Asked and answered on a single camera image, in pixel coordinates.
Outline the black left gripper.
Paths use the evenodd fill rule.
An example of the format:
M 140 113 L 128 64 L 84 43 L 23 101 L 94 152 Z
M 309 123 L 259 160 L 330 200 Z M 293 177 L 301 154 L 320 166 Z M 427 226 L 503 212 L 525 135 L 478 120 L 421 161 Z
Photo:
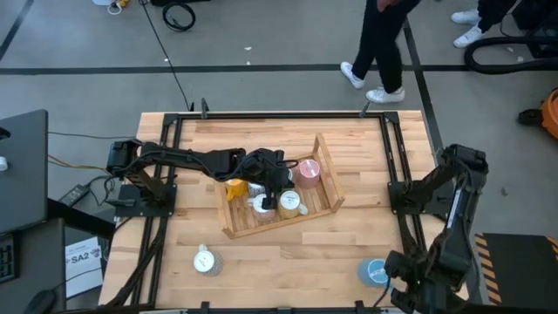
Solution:
M 264 188 L 263 209 L 277 209 L 277 195 L 284 189 L 295 187 L 294 175 L 288 164 L 297 165 L 297 162 L 284 160 L 283 157 L 283 150 L 260 148 L 243 157 L 239 165 L 239 179 Z

